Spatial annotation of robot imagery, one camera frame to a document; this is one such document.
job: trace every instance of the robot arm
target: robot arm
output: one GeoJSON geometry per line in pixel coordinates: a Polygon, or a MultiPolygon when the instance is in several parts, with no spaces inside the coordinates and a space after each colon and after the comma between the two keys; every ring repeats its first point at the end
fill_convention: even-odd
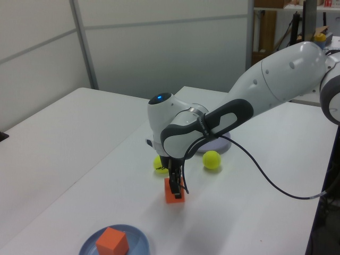
{"type": "MultiPolygon", "coordinates": [[[[320,85],[325,115],[340,124],[340,55],[326,56],[314,43],[302,42],[281,50],[247,70],[226,98],[208,112],[184,103],[169,93],[148,105],[153,141],[162,164],[179,167],[204,143],[218,138],[247,120],[320,85]]],[[[180,170],[175,174],[180,180],[180,170]]]]}

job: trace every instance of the white table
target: white table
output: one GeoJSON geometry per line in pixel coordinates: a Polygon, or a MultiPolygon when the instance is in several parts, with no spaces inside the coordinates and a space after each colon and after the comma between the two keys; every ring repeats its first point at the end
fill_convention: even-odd
{"type": "Polygon", "coordinates": [[[147,119],[148,100],[78,89],[0,142],[0,248],[147,119]]]}
{"type": "MultiPolygon", "coordinates": [[[[326,49],[340,49],[340,36],[333,36],[331,44],[325,48],[324,52],[327,52],[326,49]]],[[[293,100],[291,100],[291,102],[305,104],[305,105],[320,106],[319,87],[314,88],[314,90],[315,92],[311,91],[305,95],[295,97],[293,100]]]]}
{"type": "MultiPolygon", "coordinates": [[[[179,99],[212,109],[222,92],[184,87],[179,99]]],[[[239,126],[231,136],[269,178],[297,196],[320,192],[337,126],[319,107],[285,103],[239,126]]],[[[151,255],[304,254],[318,200],[300,201],[275,190],[236,146],[222,154],[222,171],[208,173],[201,156],[186,162],[190,194],[164,201],[164,176],[144,122],[43,211],[1,255],[78,254],[95,231],[130,224],[148,237],[151,255]]]]}

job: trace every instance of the cable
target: cable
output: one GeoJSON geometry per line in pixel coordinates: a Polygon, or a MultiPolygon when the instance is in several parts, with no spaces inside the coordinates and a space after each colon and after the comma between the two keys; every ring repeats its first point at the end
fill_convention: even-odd
{"type": "Polygon", "coordinates": [[[309,199],[314,199],[314,198],[319,198],[319,197],[323,197],[325,195],[327,195],[337,184],[337,182],[340,180],[340,173],[338,174],[338,176],[335,178],[334,182],[330,185],[329,188],[327,188],[326,190],[322,191],[321,193],[317,194],[317,195],[313,195],[311,197],[297,197],[295,195],[291,195],[285,191],[283,191],[282,189],[280,189],[278,186],[276,186],[269,178],[268,176],[264,173],[264,171],[262,170],[262,168],[260,167],[260,165],[256,162],[256,160],[254,159],[254,157],[246,150],[244,149],[241,145],[239,145],[237,142],[235,142],[234,140],[225,137],[223,135],[220,135],[219,137],[224,138],[226,140],[228,140],[229,142],[232,142],[233,144],[235,144],[237,147],[239,147],[241,150],[243,150],[250,158],[251,160],[255,163],[255,165],[257,166],[257,168],[260,170],[261,174],[266,178],[266,180],[274,187],[276,188],[278,191],[280,191],[281,193],[285,194],[288,197],[291,198],[295,198],[295,199],[301,199],[301,200],[309,200],[309,199]]]}
{"type": "MultiPolygon", "coordinates": [[[[171,181],[172,182],[175,182],[176,183],[176,181],[174,181],[174,179],[172,179],[172,177],[171,176],[169,176],[169,178],[171,179],[171,181]]],[[[178,184],[177,183],[177,185],[178,185],[178,187],[181,187],[181,188],[183,188],[183,189],[185,189],[186,190],[186,192],[187,192],[187,194],[189,194],[189,192],[188,192],[188,189],[186,189],[183,185],[181,185],[181,184],[178,184]]]]}
{"type": "Polygon", "coordinates": [[[201,141],[201,140],[203,140],[204,139],[204,137],[201,137],[201,138],[199,138],[199,139],[197,139],[195,142],[193,142],[190,146],[189,146],[189,148],[186,150],[186,152],[185,152],[185,154],[184,154],[184,157],[183,157],[183,165],[182,165],[182,177],[183,177],[183,184],[184,184],[184,187],[183,187],[183,189],[185,189],[185,191],[186,191],[186,193],[187,194],[189,194],[189,190],[188,190],[188,187],[186,186],[186,181],[185,181],[185,175],[184,175],[184,163],[185,163],[185,160],[186,160],[186,158],[187,158],[187,156],[188,156],[188,153],[189,153],[189,151],[191,150],[191,148],[197,143],[197,142],[199,142],[199,141],[201,141]]]}
{"type": "Polygon", "coordinates": [[[279,45],[278,45],[277,48],[276,48],[276,51],[277,51],[277,52],[279,51],[280,46],[281,46],[283,40],[286,38],[286,36],[287,36],[287,34],[288,34],[289,27],[292,25],[292,23],[293,23],[293,19],[291,20],[291,23],[289,23],[286,32],[285,32],[285,33],[283,34],[283,36],[282,36],[282,40],[280,41],[279,45]]]}
{"type": "Polygon", "coordinates": [[[330,49],[328,52],[325,53],[325,55],[329,56],[338,52],[340,52],[340,49],[330,49]]]}

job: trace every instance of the orange cube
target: orange cube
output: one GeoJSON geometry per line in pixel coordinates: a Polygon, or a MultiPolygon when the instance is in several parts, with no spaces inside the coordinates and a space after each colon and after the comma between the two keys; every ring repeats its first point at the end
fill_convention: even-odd
{"type": "Polygon", "coordinates": [[[96,241],[99,255],[125,255],[129,250],[124,232],[108,227],[96,241]]]}
{"type": "Polygon", "coordinates": [[[171,193],[169,178],[164,179],[164,191],[166,203],[183,203],[185,201],[184,189],[181,189],[182,198],[175,198],[175,195],[171,193]]]}

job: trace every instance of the tennis ball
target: tennis ball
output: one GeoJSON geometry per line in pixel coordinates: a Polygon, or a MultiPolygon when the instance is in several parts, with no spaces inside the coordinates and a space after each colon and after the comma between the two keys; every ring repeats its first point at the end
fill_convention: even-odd
{"type": "Polygon", "coordinates": [[[157,173],[165,174],[168,172],[168,169],[164,168],[162,166],[162,163],[160,162],[160,156],[158,155],[154,160],[154,169],[157,173]]]}
{"type": "Polygon", "coordinates": [[[216,169],[221,164],[221,156],[219,153],[210,150],[203,155],[203,164],[208,169],[216,169]]]}

